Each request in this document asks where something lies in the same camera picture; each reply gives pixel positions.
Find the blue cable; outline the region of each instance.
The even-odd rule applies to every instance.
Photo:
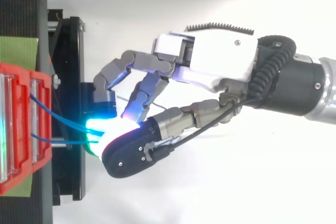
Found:
[[[62,122],[63,124],[73,128],[77,131],[84,132],[84,133],[89,133],[91,135],[95,135],[95,136],[103,136],[104,135],[104,132],[88,129],[88,128],[84,127],[83,125],[75,123],[71,120],[63,118],[62,116],[54,113],[53,111],[49,110],[43,103],[41,103],[33,94],[30,94],[30,98],[34,102],[36,102],[42,109],[47,111],[50,115],[52,115],[54,118],[56,118],[58,121]]]
[[[89,144],[89,143],[98,143],[98,141],[60,141],[60,140],[50,140],[50,139],[45,139],[43,137],[37,136],[33,133],[31,133],[31,136],[46,143],[51,143],[51,144]]]

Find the wire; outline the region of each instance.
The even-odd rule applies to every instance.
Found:
[[[52,143],[52,144],[89,144],[89,143],[98,143],[98,141],[60,141],[60,140],[50,140],[46,139],[40,136],[37,136],[33,133],[31,133],[31,136],[46,143]]]
[[[129,101],[129,99],[126,99],[126,98],[121,97],[121,96],[119,96],[119,95],[117,95],[117,98],[119,98],[120,100],[123,100],[123,101],[125,101],[125,102],[128,102],[128,101]],[[157,104],[157,103],[155,103],[155,102],[153,102],[152,104],[153,104],[154,106],[157,106],[157,107],[163,109],[163,110],[166,110],[166,109],[167,109],[166,107],[164,107],[164,106],[162,106],[162,105],[159,105],[159,104]]]
[[[230,115],[237,108],[239,108],[243,105],[248,105],[248,104],[251,104],[251,103],[254,103],[254,102],[258,102],[260,100],[261,100],[261,98],[256,98],[256,99],[248,99],[248,100],[245,100],[245,101],[242,101],[242,102],[238,102],[236,105],[234,105],[233,107],[231,107],[230,109],[225,111],[222,115],[220,115],[216,119],[212,120],[211,122],[209,122],[208,124],[206,124],[205,126],[200,128],[199,130],[197,130],[194,133],[190,134],[189,136],[183,138],[181,141],[178,141],[176,144],[173,144],[172,147],[174,147],[174,148],[179,147],[180,145],[182,145],[182,144],[188,142],[189,140],[197,137],[198,135],[202,134],[206,130],[210,129],[216,123],[219,123],[221,120],[223,120],[225,117]]]
[[[95,136],[103,136],[104,135],[104,132],[88,129],[88,128],[84,127],[83,125],[75,123],[71,120],[63,118],[62,116],[54,113],[53,111],[49,110],[43,103],[41,103],[33,94],[30,94],[30,98],[34,102],[36,102],[42,109],[47,111],[50,115],[52,115],[54,118],[56,118],[58,121],[62,122],[63,124],[73,128],[77,131],[84,132],[84,133],[89,133],[91,135],[95,135]]]

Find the black cable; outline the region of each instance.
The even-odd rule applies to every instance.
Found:
[[[222,115],[220,115],[216,119],[212,120],[211,122],[209,122],[208,124],[206,124],[205,126],[203,126],[202,128],[200,128],[199,130],[195,131],[194,133],[190,134],[189,136],[183,138],[181,141],[178,141],[176,144],[173,144],[171,146],[173,148],[179,147],[180,145],[188,142],[189,140],[197,137],[198,135],[202,134],[206,130],[210,129],[216,123],[219,123],[221,120],[223,120],[225,117],[227,117],[228,115],[230,115],[237,108],[239,108],[239,107],[241,107],[243,105],[248,105],[250,103],[258,102],[260,100],[261,100],[261,98],[256,98],[256,99],[248,99],[248,100],[244,100],[242,102],[238,102],[236,105],[234,105],[233,107],[231,107],[230,109],[228,109],[227,111],[225,111]]]
[[[119,96],[119,95],[117,95],[117,98],[119,98],[120,100],[123,100],[123,101],[125,101],[125,102],[128,102],[128,101],[129,101],[129,99],[126,99],[126,98],[121,97],[121,96]],[[152,104],[153,104],[154,106],[156,106],[156,107],[159,107],[159,108],[163,109],[163,110],[166,110],[166,109],[167,109],[166,107],[164,107],[164,106],[162,106],[162,105],[159,105],[159,104],[157,104],[157,103],[155,103],[155,102],[152,102]]]
[[[276,53],[266,61],[260,70],[255,74],[248,85],[249,98],[261,98],[265,89],[273,82],[282,67],[295,55],[295,42],[284,36],[265,36],[258,39],[258,45],[264,47],[280,47]]]

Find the transparent plastic panel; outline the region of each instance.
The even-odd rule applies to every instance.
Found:
[[[6,147],[7,147],[7,174],[17,173],[14,162],[14,136],[13,136],[13,97],[12,83],[14,76],[5,75],[5,108],[6,108]]]
[[[6,139],[5,76],[0,73],[0,183],[8,178]]]
[[[30,81],[30,92],[35,96],[38,97],[38,81],[37,80],[31,80]],[[31,116],[31,132],[35,135],[39,135],[39,129],[38,129],[38,105],[36,102],[30,103],[30,116]],[[32,157],[33,157],[33,164],[37,162],[38,160],[38,153],[39,153],[39,147],[38,147],[38,140],[34,137],[31,137],[32,140]]]

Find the black frame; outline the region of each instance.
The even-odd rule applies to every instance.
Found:
[[[82,123],[83,32],[79,17],[61,19],[55,31],[49,32],[49,53],[55,73],[61,80],[53,90],[53,111],[72,121]],[[85,140],[85,133],[77,132],[58,121],[52,121],[53,138]],[[85,196],[85,150],[80,145],[52,149],[53,205],[60,205],[60,195],[72,195],[73,200]]]

